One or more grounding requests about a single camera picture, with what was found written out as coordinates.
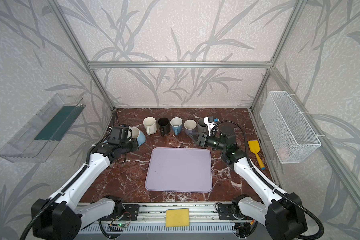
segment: mug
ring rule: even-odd
[[[181,132],[183,121],[181,118],[172,118],[171,119],[171,127],[175,135],[178,135]]]
[[[191,132],[196,132],[196,122],[192,119],[188,119],[184,122],[185,134],[189,135]]]
[[[137,139],[137,143],[140,147],[145,142],[144,133],[140,131],[140,129],[138,129],[137,127],[131,127],[131,130],[132,130],[132,138]]]
[[[158,128],[160,131],[160,135],[162,137],[171,131],[171,127],[169,126],[168,118],[160,118],[157,123],[158,123]]]
[[[197,121],[197,131],[198,132],[208,132],[208,127],[204,123],[204,118],[200,118]]]
[[[157,131],[156,119],[153,117],[145,118],[143,121],[143,125],[147,130],[147,135],[154,134]]]

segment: wall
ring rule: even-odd
[[[269,61],[295,0],[59,3],[90,61]],[[97,74],[117,106],[247,107],[264,72],[104,69]],[[220,99],[211,101],[212,91]]]
[[[276,67],[360,181],[360,1],[307,4]],[[280,182],[321,219],[323,239],[360,240],[360,211],[320,149],[280,164],[259,116],[266,94],[278,90],[270,78],[254,114]]]
[[[0,157],[0,240],[18,240],[38,198],[56,191],[84,161],[110,111],[45,1],[0,1],[0,148],[56,93],[86,104],[44,163]]]

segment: purple tray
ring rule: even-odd
[[[207,149],[156,147],[145,188],[150,191],[210,192],[211,153]]]

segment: gray mug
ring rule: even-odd
[[[208,132],[208,127],[204,123],[204,118],[200,118],[197,121],[197,131],[198,132]]]
[[[185,134],[189,135],[191,132],[196,132],[196,122],[192,119],[188,119],[184,122]]]

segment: sponge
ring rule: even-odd
[[[189,209],[167,210],[165,216],[165,227],[189,226]]]

